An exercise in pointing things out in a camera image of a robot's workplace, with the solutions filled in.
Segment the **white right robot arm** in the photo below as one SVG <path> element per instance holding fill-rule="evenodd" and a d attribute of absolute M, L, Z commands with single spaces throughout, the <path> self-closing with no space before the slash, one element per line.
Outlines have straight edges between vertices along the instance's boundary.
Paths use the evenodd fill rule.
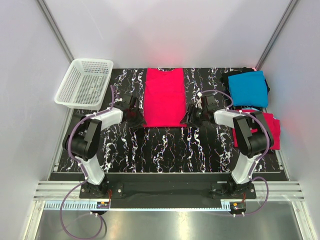
<path fill-rule="evenodd" d="M 238 187 L 252 181 L 258 162 L 274 145 L 274 138 L 261 111 L 244 112 L 219 107 L 214 96 L 201 96 L 201 107 L 190 104 L 180 123 L 199 128 L 203 122 L 222 125 L 235 131 L 239 156 L 229 185 Z"/>

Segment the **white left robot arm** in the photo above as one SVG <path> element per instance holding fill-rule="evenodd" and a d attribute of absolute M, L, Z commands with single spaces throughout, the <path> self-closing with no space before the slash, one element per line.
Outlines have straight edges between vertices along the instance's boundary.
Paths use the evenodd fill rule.
<path fill-rule="evenodd" d="M 121 123 L 133 129 L 146 124 L 137 97 L 125 94 L 103 111 L 88 115 L 76 113 L 71 118 L 62 147 L 77 162 L 87 183 L 100 186 L 105 180 L 97 157 L 101 131 Z"/>

